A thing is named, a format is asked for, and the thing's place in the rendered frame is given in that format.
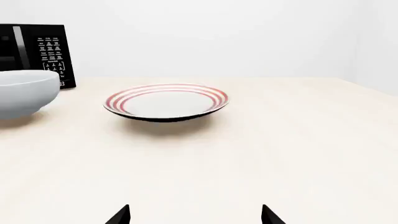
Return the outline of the black microwave oven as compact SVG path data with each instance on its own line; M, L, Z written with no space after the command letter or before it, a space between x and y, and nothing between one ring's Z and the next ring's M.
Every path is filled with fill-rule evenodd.
M65 26L0 24L0 72L51 70L61 89L76 87Z

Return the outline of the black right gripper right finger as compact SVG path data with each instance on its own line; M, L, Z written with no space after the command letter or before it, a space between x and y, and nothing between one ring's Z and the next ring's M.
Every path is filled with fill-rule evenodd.
M286 224L267 205L262 205L262 224Z

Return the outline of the white bowl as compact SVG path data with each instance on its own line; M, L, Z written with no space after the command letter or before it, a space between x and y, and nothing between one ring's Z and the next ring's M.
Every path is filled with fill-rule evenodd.
M10 70L0 72L0 119L16 119L38 112L60 91L57 72Z

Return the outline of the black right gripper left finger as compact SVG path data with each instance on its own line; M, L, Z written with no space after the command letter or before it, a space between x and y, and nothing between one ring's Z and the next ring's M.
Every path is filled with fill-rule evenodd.
M129 205L123 206L114 216L112 216L105 224L130 224L131 213Z

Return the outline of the white plate with red rings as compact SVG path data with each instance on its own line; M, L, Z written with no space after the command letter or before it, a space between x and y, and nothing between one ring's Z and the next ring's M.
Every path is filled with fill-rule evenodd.
M228 103L229 96L214 87L157 83L114 93L105 100L103 107L128 119L172 123L209 115Z

